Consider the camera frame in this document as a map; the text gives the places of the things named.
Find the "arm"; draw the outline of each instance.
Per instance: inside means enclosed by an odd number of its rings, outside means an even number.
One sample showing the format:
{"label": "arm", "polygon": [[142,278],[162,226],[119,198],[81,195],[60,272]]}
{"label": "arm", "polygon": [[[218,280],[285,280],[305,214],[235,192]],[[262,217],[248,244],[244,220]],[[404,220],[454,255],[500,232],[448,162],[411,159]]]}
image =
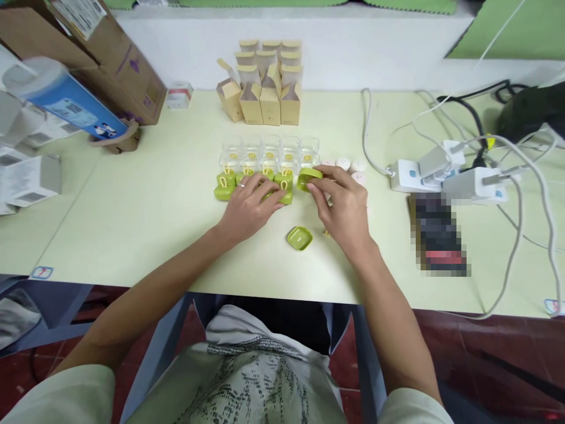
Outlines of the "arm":
{"label": "arm", "polygon": [[[329,178],[308,184],[318,215],[363,285],[367,324],[383,368],[387,392],[419,390],[441,403],[430,351],[408,301],[369,235],[367,190],[339,167],[316,167]],[[330,208],[324,193],[330,194]]]}
{"label": "arm", "polygon": [[217,258],[255,234],[284,206],[278,201],[285,192],[266,176],[245,177],[241,184],[245,187],[236,187],[221,221],[104,310],[51,375],[85,364],[115,370],[140,335],[163,318]]}

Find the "floor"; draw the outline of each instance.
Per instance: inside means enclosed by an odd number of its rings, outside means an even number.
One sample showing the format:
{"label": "floor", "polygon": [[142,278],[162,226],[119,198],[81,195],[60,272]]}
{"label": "floor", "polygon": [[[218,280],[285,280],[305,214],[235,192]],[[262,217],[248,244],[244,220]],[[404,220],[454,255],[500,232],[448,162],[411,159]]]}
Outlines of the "floor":
{"label": "floor", "polygon": [[[122,289],[104,289],[110,301]],[[81,319],[95,317],[101,309],[80,313]],[[536,320],[492,317],[472,322],[433,311],[415,310],[428,344],[438,378],[456,391],[502,416],[518,421],[565,419],[564,405],[539,392],[509,373],[480,358],[481,350],[496,355],[532,374],[565,387],[565,320]],[[135,374],[155,327],[140,338],[117,371],[114,415],[118,423]],[[204,340],[204,329],[191,307],[177,350]],[[68,355],[79,338],[39,347],[35,368],[40,379]],[[29,373],[29,352],[0,359],[0,419],[34,385]],[[345,415],[350,424],[362,422],[361,395],[357,373],[355,332],[350,321],[346,334],[330,360],[330,370],[341,388]]]}

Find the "person's left hand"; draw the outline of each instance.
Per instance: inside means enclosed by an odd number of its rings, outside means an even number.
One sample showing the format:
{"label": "person's left hand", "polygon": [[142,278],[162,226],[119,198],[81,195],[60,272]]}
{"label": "person's left hand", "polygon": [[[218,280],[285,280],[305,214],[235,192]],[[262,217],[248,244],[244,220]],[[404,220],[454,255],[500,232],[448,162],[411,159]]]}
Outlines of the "person's left hand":
{"label": "person's left hand", "polygon": [[[278,184],[261,173],[245,176],[231,195],[224,216],[216,225],[220,234],[234,245],[259,231],[272,214],[284,207],[279,201],[286,195]],[[273,193],[262,200],[269,192]]]}

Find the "blue cylindrical container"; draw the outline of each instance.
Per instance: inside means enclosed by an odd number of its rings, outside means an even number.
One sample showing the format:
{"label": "blue cylindrical container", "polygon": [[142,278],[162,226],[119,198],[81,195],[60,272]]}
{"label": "blue cylindrical container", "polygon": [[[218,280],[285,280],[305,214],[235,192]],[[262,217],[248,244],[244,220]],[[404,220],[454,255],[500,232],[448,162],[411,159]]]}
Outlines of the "blue cylindrical container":
{"label": "blue cylindrical container", "polygon": [[40,106],[100,140],[124,135],[128,127],[98,101],[62,63],[46,57],[23,61],[8,69],[2,83],[14,96]]}

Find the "hand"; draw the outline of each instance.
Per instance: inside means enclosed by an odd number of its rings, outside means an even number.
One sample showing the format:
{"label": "hand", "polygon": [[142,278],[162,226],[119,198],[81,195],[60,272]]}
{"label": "hand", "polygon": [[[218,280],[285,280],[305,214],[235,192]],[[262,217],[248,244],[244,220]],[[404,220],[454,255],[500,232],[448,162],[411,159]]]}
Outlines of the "hand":
{"label": "hand", "polygon": [[[367,222],[367,190],[340,167],[317,166],[324,178],[312,178],[307,184],[325,229],[349,258],[359,249],[374,243]],[[334,205],[330,207],[324,192]]]}
{"label": "hand", "polygon": [[[216,225],[222,237],[234,246],[259,231],[275,211],[284,207],[279,201],[286,195],[278,184],[260,173],[243,177],[240,184],[245,187],[235,188],[224,216]],[[273,193],[263,200],[271,191]]]}

